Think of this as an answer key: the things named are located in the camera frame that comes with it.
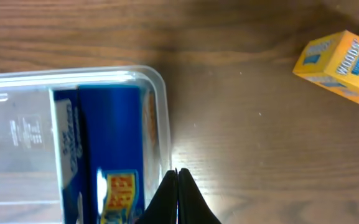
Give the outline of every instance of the wooden table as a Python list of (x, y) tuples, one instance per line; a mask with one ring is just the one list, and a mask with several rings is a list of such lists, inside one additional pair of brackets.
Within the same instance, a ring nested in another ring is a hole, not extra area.
[[(0, 0), (0, 72), (150, 65), (167, 85), (174, 165), (222, 223), (354, 224), (359, 105), (291, 72), (309, 40), (344, 29), (359, 34), (356, 1)], [(0, 200), (27, 178), (15, 175), (0, 174), (15, 186)], [(58, 200), (52, 179), (35, 194)], [(0, 223), (58, 213), (0, 206)]]

